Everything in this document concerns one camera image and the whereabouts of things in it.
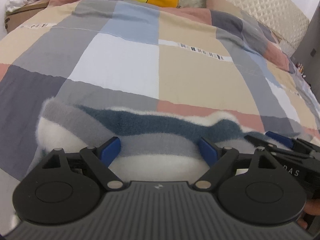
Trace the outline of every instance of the finger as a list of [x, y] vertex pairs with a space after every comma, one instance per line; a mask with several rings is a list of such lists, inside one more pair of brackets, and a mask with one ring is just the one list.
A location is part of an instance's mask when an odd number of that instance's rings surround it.
[[307, 229], [308, 224], [302, 218], [299, 218], [297, 221], [298, 225], [301, 226], [303, 229]]
[[312, 216], [320, 215], [320, 199], [310, 199], [304, 206], [304, 211]]

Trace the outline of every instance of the bed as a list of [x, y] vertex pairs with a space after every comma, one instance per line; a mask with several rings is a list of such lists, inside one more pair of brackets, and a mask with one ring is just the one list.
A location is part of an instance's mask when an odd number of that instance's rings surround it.
[[278, 38], [227, 11], [51, 0], [1, 40], [0, 233], [15, 186], [56, 147], [118, 136], [122, 180], [192, 183], [208, 170], [201, 137], [247, 153], [248, 133], [319, 145], [320, 105]]

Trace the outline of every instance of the metal pin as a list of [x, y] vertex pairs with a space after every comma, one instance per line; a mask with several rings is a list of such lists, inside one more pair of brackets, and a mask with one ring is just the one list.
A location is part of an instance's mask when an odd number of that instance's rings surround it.
[[123, 186], [123, 183], [119, 180], [112, 180], [108, 182], [107, 186], [111, 189], [119, 189]]
[[207, 189], [211, 187], [211, 183], [206, 180], [199, 180], [196, 182], [196, 187], [200, 189]]

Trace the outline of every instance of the cream tufted headboard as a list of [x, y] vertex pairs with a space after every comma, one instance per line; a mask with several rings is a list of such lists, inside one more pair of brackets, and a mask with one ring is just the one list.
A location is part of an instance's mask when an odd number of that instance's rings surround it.
[[[268, 26], [289, 56], [305, 35], [309, 20], [291, 0], [227, 0]], [[181, 7], [205, 7], [205, 0], [180, 0]]]

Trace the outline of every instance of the gray ribbed panel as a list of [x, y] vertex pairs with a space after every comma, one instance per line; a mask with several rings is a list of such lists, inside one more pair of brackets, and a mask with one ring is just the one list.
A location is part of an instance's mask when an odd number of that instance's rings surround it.
[[235, 220], [209, 193], [186, 182], [132, 182], [105, 195], [99, 207], [68, 225], [22, 222], [8, 240], [311, 240], [297, 224], [257, 227]]

